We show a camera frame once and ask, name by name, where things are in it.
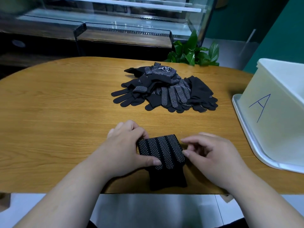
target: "tile grout line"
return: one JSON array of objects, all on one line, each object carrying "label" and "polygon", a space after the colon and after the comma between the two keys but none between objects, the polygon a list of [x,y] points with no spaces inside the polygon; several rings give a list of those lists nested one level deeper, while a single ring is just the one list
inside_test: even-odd
[{"label": "tile grout line", "polygon": [[[216,196],[214,195],[214,197],[215,197],[215,200],[216,200],[216,204],[217,204],[217,207],[218,207],[218,209],[219,209],[219,204],[218,204],[218,202],[217,202],[217,199],[216,199]],[[219,214],[221,215],[221,219],[222,219],[222,223],[223,223],[223,225],[225,225],[224,224],[224,221],[223,221],[223,218],[222,218],[222,213],[221,213],[221,210],[219,209]]]}]

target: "teal wall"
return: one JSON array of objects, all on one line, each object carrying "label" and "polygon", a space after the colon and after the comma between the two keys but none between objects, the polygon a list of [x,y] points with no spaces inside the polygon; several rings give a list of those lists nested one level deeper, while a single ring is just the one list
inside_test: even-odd
[{"label": "teal wall", "polygon": [[229,0],[226,7],[213,12],[207,38],[261,42],[288,0]]},{"label": "teal wall", "polygon": [[244,68],[256,72],[260,58],[304,63],[304,0],[290,0]]}]

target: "green plant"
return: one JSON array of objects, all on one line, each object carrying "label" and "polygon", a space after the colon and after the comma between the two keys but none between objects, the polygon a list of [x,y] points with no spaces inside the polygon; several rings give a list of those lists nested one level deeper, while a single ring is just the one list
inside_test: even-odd
[{"label": "green plant", "polygon": [[218,44],[213,42],[209,49],[197,47],[196,31],[192,31],[190,38],[185,44],[176,41],[173,45],[175,52],[171,51],[164,62],[186,63],[192,66],[195,64],[200,66],[219,66],[219,63],[216,62],[219,56]]}]

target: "white logo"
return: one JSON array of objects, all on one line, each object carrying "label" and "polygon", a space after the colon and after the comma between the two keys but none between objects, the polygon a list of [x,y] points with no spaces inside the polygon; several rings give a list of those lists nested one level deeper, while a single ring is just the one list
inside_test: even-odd
[{"label": "white logo", "polygon": [[160,69],[160,70],[167,71],[167,72],[170,72],[171,67],[168,67],[168,66],[163,66],[163,67],[160,67],[159,69]]}]

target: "hand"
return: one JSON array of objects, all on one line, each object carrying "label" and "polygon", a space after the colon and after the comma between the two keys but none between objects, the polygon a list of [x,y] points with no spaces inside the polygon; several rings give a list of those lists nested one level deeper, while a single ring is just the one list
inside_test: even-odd
[{"label": "hand", "polygon": [[225,138],[201,132],[181,141],[188,144],[184,155],[221,188],[230,191],[251,172],[235,146]]},{"label": "hand", "polygon": [[138,168],[161,165],[153,156],[136,153],[139,138],[149,138],[147,131],[134,121],[120,122],[108,133],[107,140],[88,158],[106,172],[108,179],[126,175]]}]

